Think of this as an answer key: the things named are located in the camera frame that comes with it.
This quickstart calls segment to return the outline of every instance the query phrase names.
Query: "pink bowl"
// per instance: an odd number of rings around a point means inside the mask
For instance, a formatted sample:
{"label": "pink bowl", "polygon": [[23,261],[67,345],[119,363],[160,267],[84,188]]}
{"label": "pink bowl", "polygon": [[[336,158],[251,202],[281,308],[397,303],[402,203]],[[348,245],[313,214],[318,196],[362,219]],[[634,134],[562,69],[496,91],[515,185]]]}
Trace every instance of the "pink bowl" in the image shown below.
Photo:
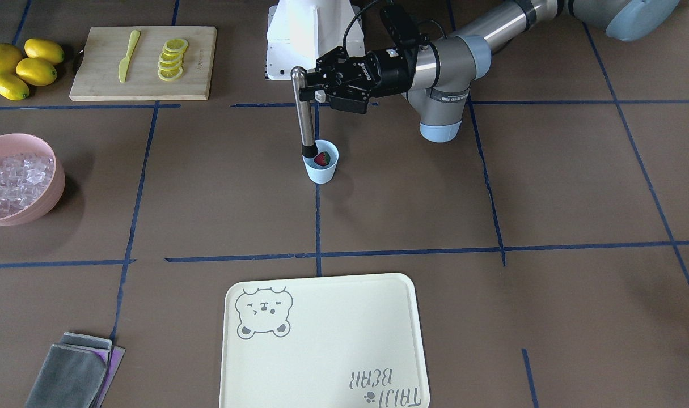
{"label": "pink bowl", "polygon": [[44,140],[30,134],[2,134],[0,136],[0,157],[13,156],[19,153],[34,153],[53,158],[52,181],[44,193],[28,207],[16,212],[16,214],[0,218],[0,225],[20,225],[38,219],[56,206],[57,201],[62,196],[62,191],[65,189],[65,171],[62,169],[62,163],[57,160],[52,148]]}

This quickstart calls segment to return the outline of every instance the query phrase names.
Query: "bear drawing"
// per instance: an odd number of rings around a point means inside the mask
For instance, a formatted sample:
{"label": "bear drawing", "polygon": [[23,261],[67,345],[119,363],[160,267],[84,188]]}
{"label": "bear drawing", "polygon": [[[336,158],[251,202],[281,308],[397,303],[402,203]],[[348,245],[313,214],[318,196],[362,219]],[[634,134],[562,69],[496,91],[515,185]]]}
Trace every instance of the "bear drawing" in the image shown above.
{"label": "bear drawing", "polygon": [[241,320],[236,330],[238,336],[248,340],[256,333],[270,331],[277,337],[284,337],[291,329],[288,317],[292,304],[293,298],[285,287],[279,291],[256,289],[252,294],[243,290],[236,299],[236,311]]}

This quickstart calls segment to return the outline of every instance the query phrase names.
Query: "light blue joint cap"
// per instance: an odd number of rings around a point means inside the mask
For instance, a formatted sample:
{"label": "light blue joint cap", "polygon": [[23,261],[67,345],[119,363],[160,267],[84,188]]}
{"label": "light blue joint cap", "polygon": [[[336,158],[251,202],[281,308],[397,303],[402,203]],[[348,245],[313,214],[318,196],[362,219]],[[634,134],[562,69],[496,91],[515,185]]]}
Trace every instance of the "light blue joint cap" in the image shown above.
{"label": "light blue joint cap", "polygon": [[458,36],[471,49],[474,60],[476,60],[476,77],[479,79],[485,76],[490,70],[490,62],[493,60],[493,54],[490,51],[488,42],[481,36]]}
{"label": "light blue joint cap", "polygon": [[677,7],[679,0],[632,0],[606,28],[606,35],[634,41],[654,31]]}
{"label": "light blue joint cap", "polygon": [[458,134],[458,130],[460,130],[461,123],[463,123],[463,121],[451,125],[429,126],[420,122],[420,134],[430,142],[449,142],[455,139],[455,135]]}

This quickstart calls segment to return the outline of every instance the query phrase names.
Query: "strawberry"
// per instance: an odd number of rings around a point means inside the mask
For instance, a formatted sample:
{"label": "strawberry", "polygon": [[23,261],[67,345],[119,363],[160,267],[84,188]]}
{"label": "strawberry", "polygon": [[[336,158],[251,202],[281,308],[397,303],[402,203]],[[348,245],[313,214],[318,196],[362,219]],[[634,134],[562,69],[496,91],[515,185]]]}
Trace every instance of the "strawberry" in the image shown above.
{"label": "strawberry", "polygon": [[314,163],[321,165],[321,166],[329,165],[329,163],[331,163],[331,161],[332,161],[332,159],[331,159],[331,157],[329,157],[329,153],[327,153],[327,152],[321,152],[318,155],[316,155],[316,157],[314,158]]}

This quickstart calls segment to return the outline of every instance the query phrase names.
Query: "wooden cutting board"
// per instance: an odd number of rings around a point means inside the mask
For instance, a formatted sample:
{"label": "wooden cutting board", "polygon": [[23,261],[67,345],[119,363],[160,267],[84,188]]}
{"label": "wooden cutting board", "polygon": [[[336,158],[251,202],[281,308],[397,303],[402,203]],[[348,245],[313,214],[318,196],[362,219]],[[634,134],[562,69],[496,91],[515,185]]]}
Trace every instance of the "wooden cutting board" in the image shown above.
{"label": "wooden cutting board", "polygon": [[[130,32],[140,31],[135,51],[120,83],[118,65],[125,57]],[[213,70],[215,27],[93,27],[84,46],[70,100],[154,101],[207,100]],[[169,39],[188,40],[183,75],[166,82],[158,78],[158,57]]]}

